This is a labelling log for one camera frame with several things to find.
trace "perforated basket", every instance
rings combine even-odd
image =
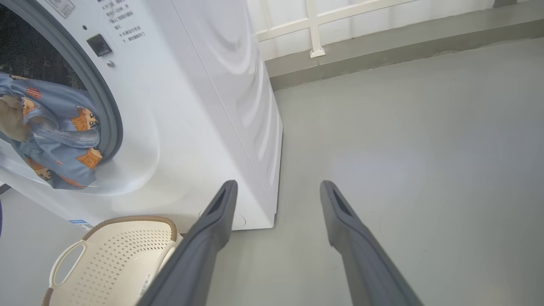
[[[133,306],[181,242],[164,217],[134,216],[100,223],[59,256],[42,306]],[[60,283],[55,275],[68,253],[83,251]]]

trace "blue clothing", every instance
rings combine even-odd
[[[100,127],[87,91],[0,73],[0,96],[4,95],[20,100],[29,136],[24,142],[3,133],[0,138],[39,177],[59,189],[81,189],[95,180],[94,168],[102,158],[96,148]]]

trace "baseboard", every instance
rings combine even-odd
[[[274,90],[410,60],[544,37],[544,2],[532,0],[390,29],[266,61]]]

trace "basket label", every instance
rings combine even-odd
[[[144,284],[141,286],[141,289],[140,289],[140,296],[145,294],[145,291],[147,290],[147,286],[149,285],[150,280],[151,280],[151,274],[146,275],[144,279]]]
[[[90,231],[94,227],[88,222],[86,222],[85,220],[69,220],[69,221],[86,231]]]

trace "handle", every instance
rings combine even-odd
[[[320,196],[329,243],[342,255],[353,305],[423,306],[338,187],[323,181]]]
[[[170,241],[166,247],[162,250],[162,252],[159,255],[159,258],[157,259],[157,268],[154,271],[154,276],[157,275],[157,273],[160,271],[160,269],[164,266],[164,264],[168,261],[169,258],[166,258],[166,256],[172,251],[172,249],[175,249],[178,245],[178,241]]]
[[[204,306],[215,257],[228,242],[238,185],[223,184],[204,214],[191,227],[138,306]]]
[[[79,257],[77,258],[76,262],[73,264],[72,268],[70,269],[70,271],[68,272],[68,274],[66,275],[66,277],[63,279],[63,281],[62,281],[60,284],[55,283],[55,276],[57,276],[57,270],[59,269],[60,264],[63,262],[64,258],[65,258],[71,251],[73,251],[75,248],[77,248],[77,247],[79,247],[79,246],[83,246],[83,251],[81,251],[81,254],[80,254]],[[64,282],[68,279],[68,277],[70,276],[70,274],[72,274],[73,269],[77,266],[79,260],[80,260],[81,257],[83,256],[83,253],[85,253],[85,250],[86,250],[86,249],[87,249],[86,241],[85,241],[85,240],[80,240],[80,241],[78,241],[78,242],[72,244],[72,245],[69,246],[66,250],[64,250],[64,252],[62,252],[62,254],[59,256],[59,258],[57,258],[57,260],[55,261],[55,264],[53,265],[53,268],[51,269],[51,274],[49,274],[49,287],[50,287],[50,288],[56,289],[56,288],[58,288],[59,286],[62,286],[62,284],[64,284]]]

